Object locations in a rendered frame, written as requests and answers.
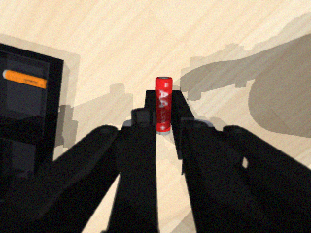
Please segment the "black rack of three bins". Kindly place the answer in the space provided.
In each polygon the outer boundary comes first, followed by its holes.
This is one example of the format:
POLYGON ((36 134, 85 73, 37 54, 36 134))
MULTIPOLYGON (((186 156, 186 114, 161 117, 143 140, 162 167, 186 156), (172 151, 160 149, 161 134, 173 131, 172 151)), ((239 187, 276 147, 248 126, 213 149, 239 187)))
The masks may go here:
POLYGON ((1 202, 53 162, 63 63, 0 43, 1 202), (46 79, 46 89, 4 79, 6 69, 46 79))

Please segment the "red aa battery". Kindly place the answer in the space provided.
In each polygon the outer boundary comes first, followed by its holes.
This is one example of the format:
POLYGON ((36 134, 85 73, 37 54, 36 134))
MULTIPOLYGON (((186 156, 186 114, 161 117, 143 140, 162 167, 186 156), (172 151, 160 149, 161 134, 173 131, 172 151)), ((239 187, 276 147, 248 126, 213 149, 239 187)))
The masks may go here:
POLYGON ((155 78, 155 102, 156 102, 156 134, 167 135, 171 129, 171 105, 172 105, 171 77, 155 78))

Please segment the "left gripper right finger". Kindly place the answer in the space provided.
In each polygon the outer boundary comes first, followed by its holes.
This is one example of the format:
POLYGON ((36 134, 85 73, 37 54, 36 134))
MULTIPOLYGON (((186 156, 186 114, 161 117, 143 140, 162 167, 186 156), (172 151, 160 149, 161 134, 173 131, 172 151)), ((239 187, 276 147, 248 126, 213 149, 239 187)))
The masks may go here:
POLYGON ((196 233, 311 233, 310 168, 243 127, 195 118, 181 90, 171 126, 196 233))

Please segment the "orange battery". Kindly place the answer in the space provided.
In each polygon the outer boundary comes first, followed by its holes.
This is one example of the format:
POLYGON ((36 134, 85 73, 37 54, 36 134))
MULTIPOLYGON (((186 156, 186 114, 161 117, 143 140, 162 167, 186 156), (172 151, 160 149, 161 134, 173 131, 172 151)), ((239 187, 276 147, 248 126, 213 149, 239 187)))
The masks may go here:
POLYGON ((3 72, 3 77, 4 79, 7 79, 7 80, 11 80, 11 81, 19 82, 19 83, 25 83, 25 84, 29 84, 29 85, 33 85, 33 86, 46 89, 46 84, 47 84, 46 79, 30 76, 27 74, 23 74, 23 73, 8 70, 8 69, 6 69, 3 72))

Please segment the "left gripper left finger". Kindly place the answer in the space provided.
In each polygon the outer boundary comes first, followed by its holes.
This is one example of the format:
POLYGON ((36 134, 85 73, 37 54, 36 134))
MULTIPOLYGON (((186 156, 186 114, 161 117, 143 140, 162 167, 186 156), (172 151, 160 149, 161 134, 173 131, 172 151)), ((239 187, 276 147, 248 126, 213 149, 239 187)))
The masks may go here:
POLYGON ((1 202, 0 233, 82 233, 119 174, 100 233, 160 233, 156 119, 156 93, 146 90, 121 130, 94 128, 1 202))

